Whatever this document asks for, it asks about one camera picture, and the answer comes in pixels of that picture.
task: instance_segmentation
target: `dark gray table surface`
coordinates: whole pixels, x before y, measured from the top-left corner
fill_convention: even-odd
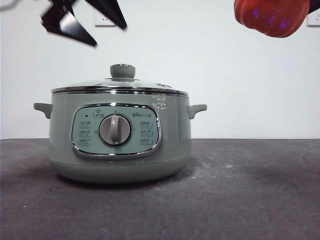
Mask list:
[[[58,176],[47,139],[1,141],[2,240],[318,240],[320,139],[194,139],[165,179]]]

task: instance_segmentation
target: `pot handle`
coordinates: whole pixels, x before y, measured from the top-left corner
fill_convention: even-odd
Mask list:
[[[206,111],[206,110],[207,110],[206,104],[187,106],[187,112],[188,112],[189,119],[194,119],[196,113],[199,113],[201,111]]]
[[[45,117],[47,119],[50,119],[51,117],[51,112],[52,112],[52,108],[53,108],[53,105],[52,104],[47,104],[47,103],[39,103],[39,102],[36,102],[33,104],[33,108],[35,110],[38,110],[38,111],[41,111],[44,113]]]

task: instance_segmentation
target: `wall socket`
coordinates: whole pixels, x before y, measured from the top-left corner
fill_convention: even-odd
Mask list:
[[[105,27],[105,28],[114,28],[116,25],[112,22],[109,18],[103,15],[101,12],[94,10],[93,12],[93,20],[94,25],[98,27]]]
[[[320,9],[310,13],[307,16],[307,25],[310,27],[319,27],[320,28]]]

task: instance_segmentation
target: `glass lid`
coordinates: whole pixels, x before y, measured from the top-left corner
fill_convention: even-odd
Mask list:
[[[116,64],[110,67],[111,77],[75,83],[65,87],[55,88],[51,92],[66,93],[82,91],[133,91],[133,92],[154,92],[186,95],[187,92],[179,91],[169,85],[154,83],[135,79],[136,68],[128,64]]]

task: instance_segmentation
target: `silver trim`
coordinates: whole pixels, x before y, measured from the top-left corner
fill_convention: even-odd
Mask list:
[[[108,86],[67,86],[60,87],[51,90],[52,94],[63,93],[63,92],[78,92],[78,91],[125,91],[125,92],[146,92],[146,93],[168,93],[168,94],[177,94],[177,95],[185,95],[189,94],[184,91],[178,91],[173,89],[162,89],[162,88],[153,88],[153,87],[137,87],[137,86],[116,86],[116,87],[108,87]]]
[[[165,93],[165,92],[145,92],[145,91],[118,91],[118,90],[98,90],[98,91],[64,91],[53,93],[56,95],[71,95],[71,94],[134,94],[134,95],[158,95],[158,96],[172,96],[189,99],[188,95]]]
[[[110,153],[110,154],[101,154],[101,153],[92,153],[92,152],[87,152],[79,149],[73,140],[73,129],[74,129],[74,124],[75,124],[75,119],[78,111],[84,108],[90,108],[90,107],[99,107],[99,106],[111,106],[111,107],[131,107],[131,108],[146,108],[154,112],[156,116],[156,123],[157,123],[157,130],[158,130],[158,139],[156,143],[149,149],[141,152],[133,152],[133,153]],[[79,155],[80,157],[83,158],[90,158],[90,159],[98,159],[98,160],[131,160],[131,159],[137,159],[137,158],[145,158],[148,157],[152,154],[154,154],[160,147],[161,142],[162,142],[162,130],[161,130],[161,123],[160,123],[160,117],[157,112],[153,107],[148,106],[148,105],[141,105],[141,104],[132,104],[132,103],[96,103],[96,104],[86,104],[81,107],[79,107],[74,115],[73,115],[73,122],[72,122],[72,128],[71,128],[71,145],[73,148],[73,151]]]

